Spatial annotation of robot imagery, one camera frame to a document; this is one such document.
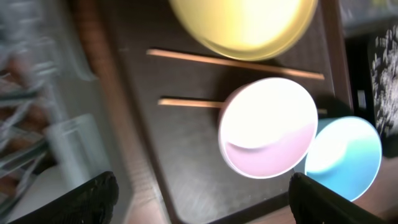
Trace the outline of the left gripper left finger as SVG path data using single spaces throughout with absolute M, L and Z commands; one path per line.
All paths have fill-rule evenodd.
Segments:
M 118 197 L 116 177 L 106 171 L 11 224 L 110 224 Z

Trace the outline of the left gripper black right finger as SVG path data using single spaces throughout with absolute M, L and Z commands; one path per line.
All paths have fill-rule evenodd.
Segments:
M 300 172 L 291 177 L 288 196 L 296 224 L 385 222 Z

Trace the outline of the light blue bowl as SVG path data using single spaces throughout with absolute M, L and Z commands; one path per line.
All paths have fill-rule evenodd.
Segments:
M 356 116 L 321 119 L 304 174 L 353 202 L 373 184 L 382 145 L 374 126 Z

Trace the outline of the white pink bowl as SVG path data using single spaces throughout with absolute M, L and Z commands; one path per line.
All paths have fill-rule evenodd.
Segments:
M 306 156 L 317 128 L 315 101 L 302 85 L 286 78 L 264 78 L 227 97 L 219 116 L 218 145 L 236 173 L 270 179 Z

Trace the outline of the rice food scraps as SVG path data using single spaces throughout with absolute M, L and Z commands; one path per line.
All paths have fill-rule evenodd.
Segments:
M 397 134 L 397 26 L 378 33 L 370 41 L 371 83 L 376 128 L 385 138 Z

